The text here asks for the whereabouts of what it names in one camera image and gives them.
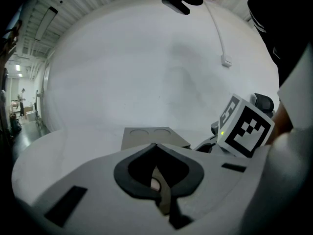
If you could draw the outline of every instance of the black shirt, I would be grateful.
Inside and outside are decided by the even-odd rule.
[[[251,17],[272,60],[281,86],[312,39],[313,0],[248,0]]]

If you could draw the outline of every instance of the person's arm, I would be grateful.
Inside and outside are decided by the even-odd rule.
[[[274,121],[275,126],[267,144],[272,144],[281,134],[292,130],[292,123],[282,102],[279,103],[277,112],[272,120]]]

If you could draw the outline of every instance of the ceiling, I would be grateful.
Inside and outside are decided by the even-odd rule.
[[[19,62],[21,67],[24,67],[23,70],[26,75],[30,79],[34,79],[39,69],[36,63],[47,58],[59,38],[73,24],[91,11],[113,1],[115,0],[29,0],[22,7],[20,19],[23,23],[17,52],[12,55],[10,62]],[[231,10],[244,20],[250,19],[247,0],[218,0],[214,2]],[[57,9],[58,14],[52,20],[42,39],[40,41],[34,40],[41,20],[50,6]]]

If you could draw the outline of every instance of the white cube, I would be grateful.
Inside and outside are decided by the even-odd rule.
[[[219,118],[217,144],[235,156],[251,158],[266,143],[274,125],[258,108],[233,94]]]

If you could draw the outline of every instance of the circular cutout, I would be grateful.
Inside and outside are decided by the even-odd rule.
[[[166,130],[166,129],[156,129],[155,133],[160,135],[160,136],[169,136],[169,135],[171,135],[171,132]]]
[[[145,130],[132,130],[129,135],[131,136],[142,136],[142,135],[148,135],[149,133]]]
[[[150,185],[150,188],[152,190],[156,190],[158,192],[161,191],[161,183],[159,182],[159,180],[155,179],[155,178],[152,178],[151,179],[151,185]]]

